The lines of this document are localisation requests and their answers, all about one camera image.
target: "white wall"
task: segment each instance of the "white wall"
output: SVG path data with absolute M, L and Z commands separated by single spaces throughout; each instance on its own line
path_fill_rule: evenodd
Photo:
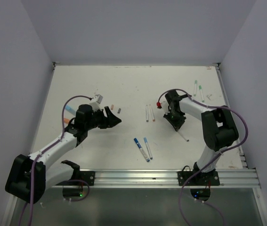
M 0 222 L 13 159 L 28 154 L 51 80 L 51 61 L 19 0 L 0 0 Z
M 267 0 L 257 0 L 221 64 L 231 106 L 246 119 L 247 162 L 256 167 L 267 203 Z
M 22 0 L 49 56 L 71 64 L 221 62 L 255 0 Z

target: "white table surface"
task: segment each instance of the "white table surface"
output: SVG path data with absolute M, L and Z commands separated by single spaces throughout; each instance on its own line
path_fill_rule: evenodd
M 73 161 L 83 169 L 180 169 L 193 166 L 203 152 L 205 142 L 201 122 L 187 115 L 181 132 L 186 142 L 163 118 L 163 110 L 156 108 L 161 93 L 168 89 L 194 91 L 194 81 L 202 86 L 205 103 L 224 105 L 218 76 L 214 67 L 205 66 L 57 66 L 40 121 L 33 152 L 40 150 L 61 133 L 61 111 L 66 100 L 75 95 L 93 97 L 101 94 L 102 107 L 114 105 L 112 111 L 122 123 L 112 129 L 93 129 L 63 160 Z M 200 100 L 199 89 L 196 99 Z M 77 98 L 69 105 L 77 109 L 88 100 Z M 151 104 L 155 122 L 146 122 L 146 105 Z M 66 118 L 72 115 L 65 112 Z M 146 151 L 143 137 L 147 137 L 153 160 L 146 162 L 133 138 Z M 241 169 L 239 150 L 225 153 L 217 163 L 218 169 Z

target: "pen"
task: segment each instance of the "pen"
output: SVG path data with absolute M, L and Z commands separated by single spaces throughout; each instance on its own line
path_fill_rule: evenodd
M 152 109 L 151 105 L 149 105 L 149 107 L 150 107 L 150 113 L 151 113 L 151 116 L 152 116 L 152 121 L 155 121 L 153 109 Z
M 148 156 L 147 156 L 146 152 L 144 151 L 144 149 L 142 148 L 142 146 L 139 144 L 138 139 L 134 138 L 134 141 L 137 144 L 137 146 L 138 146 L 139 150 L 141 151 L 141 153 L 142 153 L 143 157 L 145 158 L 145 160 L 147 162 L 149 162 L 150 159 L 148 158 Z
M 145 144 L 146 144 L 146 148 L 147 148 L 147 150 L 148 150 L 148 154 L 149 154 L 150 159 L 153 159 L 153 157 L 152 157 L 152 153 L 151 153 L 151 151 L 150 151 L 150 146 L 149 146 L 149 144 L 148 144 L 148 141 L 147 141 L 147 138 L 146 138 L 146 137 L 144 137 L 144 142 L 145 142 Z
M 194 97 L 196 96 L 196 88 L 197 88 L 197 80 L 195 80 L 194 83 L 194 94 L 193 94 Z
M 204 102 L 204 97 L 203 97 L 203 92 L 202 92 L 201 86 L 199 86 L 199 91 L 200 91 L 201 101 Z
M 149 122 L 148 105 L 146 105 L 146 122 Z

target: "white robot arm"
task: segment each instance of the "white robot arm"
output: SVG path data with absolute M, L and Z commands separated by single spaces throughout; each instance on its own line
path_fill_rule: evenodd
M 42 197 L 47 188 L 69 179 L 79 179 L 80 167 L 71 161 L 62 161 L 61 165 L 55 168 L 51 166 L 65 153 L 78 146 L 87 137 L 89 130 L 96 127 L 112 128 L 121 122 L 121 119 L 112 114 L 109 107 L 104 108 L 106 116 L 104 115 L 99 105 L 101 100 L 102 96 L 97 95 L 91 99 L 89 105 L 80 105 L 75 118 L 69 122 L 64 132 L 47 146 L 28 156 L 22 154 L 17 156 L 13 162 L 5 190 L 30 202 L 31 168 L 36 159 L 33 203 Z
M 189 114 L 202 122 L 203 138 L 206 143 L 200 159 L 194 164 L 194 172 L 206 166 L 218 153 L 231 146 L 239 137 L 238 130 L 229 110 L 209 109 L 193 102 L 188 95 L 178 95 L 176 90 L 170 90 L 165 95 L 168 112 L 164 118 L 178 131 Z M 208 167 L 202 170 L 198 178 L 213 175 L 217 158 Z

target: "marker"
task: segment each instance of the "marker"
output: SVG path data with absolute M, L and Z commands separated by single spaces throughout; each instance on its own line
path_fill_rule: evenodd
M 146 105 L 146 122 L 149 122 L 148 105 Z
M 199 91 L 200 91 L 201 101 L 204 102 L 204 97 L 203 97 L 203 92 L 202 92 L 201 86 L 199 86 Z
M 147 138 L 146 137 L 144 137 L 144 142 L 145 142 L 146 148 L 148 150 L 148 154 L 149 154 L 150 159 L 153 159 L 152 153 L 150 151 L 150 147 L 149 147 L 149 144 L 148 144 L 148 141 L 147 141 Z
M 67 118 L 63 118 L 63 121 L 64 121 L 65 124 L 68 124 L 70 120 L 67 119 Z
M 195 80 L 194 83 L 194 94 L 193 94 L 194 97 L 196 96 L 196 90 L 197 90 L 197 80 Z
M 70 106 L 65 106 L 65 109 L 72 115 L 76 116 L 76 111 L 72 109 Z
M 147 162 L 149 162 L 150 159 L 148 158 L 148 156 L 147 156 L 146 152 L 144 151 L 144 149 L 142 148 L 142 146 L 139 144 L 138 139 L 134 138 L 134 141 L 137 144 L 137 146 L 138 146 L 139 150 L 141 151 L 141 153 L 142 153 L 143 157 L 145 158 L 145 160 Z
M 177 133 L 186 141 L 189 142 L 190 140 L 187 139 L 181 132 L 177 131 Z
M 155 121 L 153 109 L 152 109 L 151 105 L 149 105 L 149 106 L 150 106 L 150 113 L 151 113 L 152 121 Z

